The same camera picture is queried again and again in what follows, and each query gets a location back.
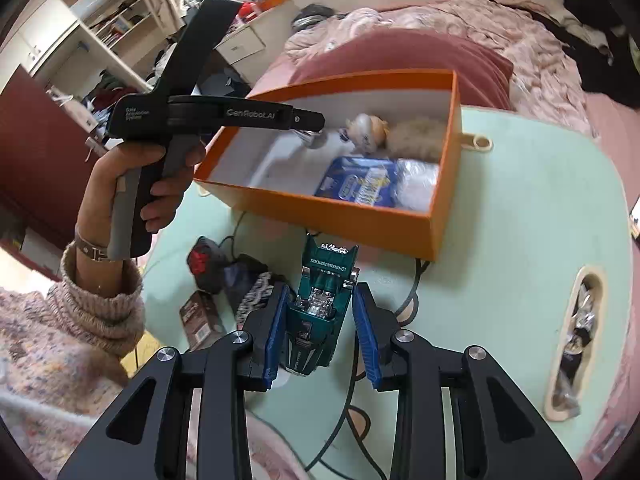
bed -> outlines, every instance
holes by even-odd
[[[460,64],[452,56],[443,63],[442,41],[461,48],[460,40],[473,46],[462,45],[465,53],[459,57],[473,62]],[[478,64],[484,70],[471,70]],[[490,0],[430,0],[422,6],[364,8],[334,16],[293,35],[250,95],[339,73],[419,66],[470,74],[469,88],[461,88],[463,104],[513,109],[593,138],[616,165],[630,207],[640,195],[640,169],[634,164],[640,156],[640,114],[605,95],[584,92],[576,63],[553,34],[526,11]],[[635,245],[632,257],[632,304],[640,308],[640,250]],[[584,480],[596,477],[640,411],[638,330],[640,316],[632,309],[609,405],[578,459]]]

gray grip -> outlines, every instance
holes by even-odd
[[[171,176],[185,165],[185,157],[200,142],[198,135],[176,135],[169,142],[169,146],[164,156],[162,167],[162,178]],[[140,203],[139,196],[148,196],[152,182],[142,179],[143,168],[135,168],[124,174],[124,186],[119,187],[113,199],[111,209],[111,236],[107,247],[107,256],[111,260],[127,260],[129,258],[142,256],[150,247],[148,243],[144,252],[133,249],[132,237],[135,236],[134,220],[136,215],[146,203]],[[142,190],[140,185],[149,189]]]

hand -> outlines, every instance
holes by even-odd
[[[84,240],[101,247],[109,244],[111,207],[118,178],[127,170],[157,162],[164,156],[164,151],[157,144],[123,142],[95,163],[78,211],[78,232]],[[193,167],[204,159],[205,153],[204,146],[200,144],[187,154],[184,168],[152,186],[151,195],[158,198],[140,211],[147,231],[162,229],[174,219],[184,192],[193,179]]]

oval handle cutout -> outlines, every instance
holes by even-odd
[[[579,415],[580,399],[600,345],[606,306],[604,271],[590,266],[581,268],[571,289],[546,388],[544,413],[548,420],[562,421]]]
[[[490,152],[494,148],[494,142],[479,134],[462,134],[462,148],[474,152]]]

blue gripper pad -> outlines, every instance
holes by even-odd
[[[374,389],[377,389],[382,380],[382,371],[380,370],[380,360],[378,357],[378,342],[371,328],[371,322],[364,300],[357,287],[353,288],[351,309],[353,310],[353,320],[356,323],[356,332],[358,333],[360,351],[362,352],[362,359],[364,361],[364,371],[367,379],[371,381],[371,385]]]
[[[288,286],[283,286],[280,293],[280,300],[276,313],[273,316],[271,329],[269,330],[269,339],[264,348],[264,371],[262,372],[262,380],[268,390],[271,389],[271,383],[278,375],[278,366],[280,363],[280,350],[286,333],[286,310],[287,301],[290,297]]]

